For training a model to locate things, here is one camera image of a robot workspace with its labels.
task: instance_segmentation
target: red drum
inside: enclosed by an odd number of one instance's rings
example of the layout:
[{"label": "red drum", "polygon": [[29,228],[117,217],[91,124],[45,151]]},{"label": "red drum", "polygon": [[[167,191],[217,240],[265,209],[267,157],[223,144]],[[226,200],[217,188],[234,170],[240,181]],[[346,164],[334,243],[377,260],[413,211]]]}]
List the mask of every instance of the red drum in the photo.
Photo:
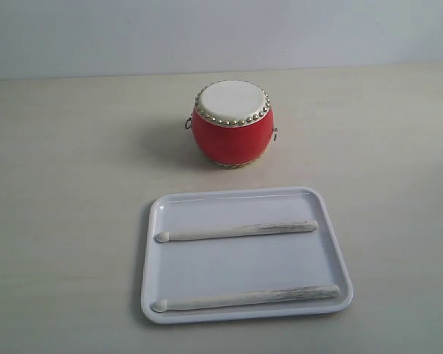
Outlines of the red drum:
[{"label": "red drum", "polygon": [[256,160],[277,132],[269,95],[252,83],[236,80],[201,90],[185,127],[192,127],[197,145],[209,159],[229,167]]}]

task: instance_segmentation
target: white drumhead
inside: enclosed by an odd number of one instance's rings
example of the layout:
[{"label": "white drumhead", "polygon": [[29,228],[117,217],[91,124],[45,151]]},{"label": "white drumhead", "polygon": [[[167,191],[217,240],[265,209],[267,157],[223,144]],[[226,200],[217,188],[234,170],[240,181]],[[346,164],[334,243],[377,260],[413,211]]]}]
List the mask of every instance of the white drumhead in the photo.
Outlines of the white drumhead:
[{"label": "white drumhead", "polygon": [[200,95],[205,113],[223,120],[246,119],[263,111],[266,97],[263,91],[244,81],[221,81],[208,86]]}]

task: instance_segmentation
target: tray rim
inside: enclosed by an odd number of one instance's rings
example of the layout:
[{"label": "tray rim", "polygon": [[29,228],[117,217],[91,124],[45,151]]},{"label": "tray rim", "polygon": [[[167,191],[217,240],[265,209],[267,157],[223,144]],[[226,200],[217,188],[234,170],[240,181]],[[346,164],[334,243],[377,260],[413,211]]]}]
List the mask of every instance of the tray rim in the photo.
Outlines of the tray rim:
[{"label": "tray rim", "polygon": [[[310,192],[313,194],[317,200],[320,203],[320,207],[322,209],[322,213],[324,215],[326,225],[328,226],[329,233],[331,235],[332,244],[334,247],[334,250],[337,255],[338,262],[340,263],[341,271],[343,273],[343,276],[345,277],[346,282],[346,298],[338,305],[330,305],[330,306],[322,306],[322,307],[312,307],[312,308],[303,308],[300,313],[286,313],[282,314],[279,311],[276,315],[268,315],[259,316],[258,313],[251,313],[252,316],[247,316],[243,313],[223,313],[220,314],[219,317],[221,318],[211,318],[210,315],[206,315],[206,319],[186,319],[183,316],[177,317],[176,319],[172,319],[170,317],[162,317],[159,316],[158,313],[155,313],[152,311],[152,309],[149,307],[148,304],[145,303],[144,298],[144,290],[147,281],[147,269],[148,269],[148,247],[150,245],[150,242],[152,241],[152,237],[150,235],[153,234],[152,230],[154,230],[154,214],[156,213],[157,207],[167,199],[171,199],[174,197],[194,197],[194,196],[206,196],[206,195],[223,195],[223,194],[230,194],[230,193],[243,193],[243,192],[249,192],[252,194],[260,193],[260,192],[286,192],[288,190],[304,190],[306,192]],[[145,246],[145,262],[144,262],[144,268],[142,272],[142,286],[141,286],[141,309],[144,315],[152,322],[157,323],[159,325],[171,325],[171,324],[182,324],[182,323],[202,323],[202,322],[222,322],[222,321],[236,321],[236,320],[242,320],[242,319],[267,319],[267,318],[274,318],[274,317],[287,317],[287,316],[305,316],[305,315],[316,315],[316,314],[322,314],[322,313],[336,313],[339,311],[342,311],[346,309],[350,304],[354,296],[354,290],[353,285],[351,282],[351,278],[348,273],[348,269],[346,268],[345,260],[343,259],[343,253],[340,249],[340,244],[338,243],[337,236],[334,232],[332,221],[330,220],[329,213],[326,209],[325,201],[323,200],[323,197],[315,190],[313,190],[310,187],[304,187],[304,186],[291,186],[291,187],[268,187],[268,188],[254,188],[254,189],[239,189],[239,190],[215,190],[215,191],[209,191],[209,192],[187,192],[187,193],[171,193],[160,196],[158,199],[156,199],[153,204],[151,205],[151,209],[149,212],[149,221],[148,221],[148,231],[146,234],[146,246]]]}]

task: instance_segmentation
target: white tray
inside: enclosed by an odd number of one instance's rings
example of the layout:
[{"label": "white tray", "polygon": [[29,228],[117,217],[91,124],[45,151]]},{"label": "white tray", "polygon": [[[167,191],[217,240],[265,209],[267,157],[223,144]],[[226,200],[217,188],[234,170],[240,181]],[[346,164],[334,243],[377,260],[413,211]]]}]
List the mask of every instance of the white tray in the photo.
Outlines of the white tray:
[{"label": "white tray", "polygon": [[[315,219],[303,234],[158,243],[161,231],[212,229]],[[161,324],[331,313],[346,308],[353,288],[323,199],[305,187],[166,195],[148,227],[141,307]],[[333,299],[157,313],[158,299],[238,294],[310,285],[340,288]]]}]

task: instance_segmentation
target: drumstick tip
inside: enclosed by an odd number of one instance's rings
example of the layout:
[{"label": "drumstick tip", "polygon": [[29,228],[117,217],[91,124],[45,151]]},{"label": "drumstick tip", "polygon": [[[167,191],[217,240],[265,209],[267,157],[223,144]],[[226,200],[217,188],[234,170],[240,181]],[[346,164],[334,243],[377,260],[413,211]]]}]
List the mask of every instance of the drumstick tip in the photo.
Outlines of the drumstick tip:
[{"label": "drumstick tip", "polygon": [[170,238],[170,232],[169,231],[160,232],[159,234],[156,235],[155,238],[157,242],[162,242],[162,243],[168,242]]},{"label": "drumstick tip", "polygon": [[168,310],[168,301],[157,300],[151,304],[151,309],[155,312],[166,312]]}]

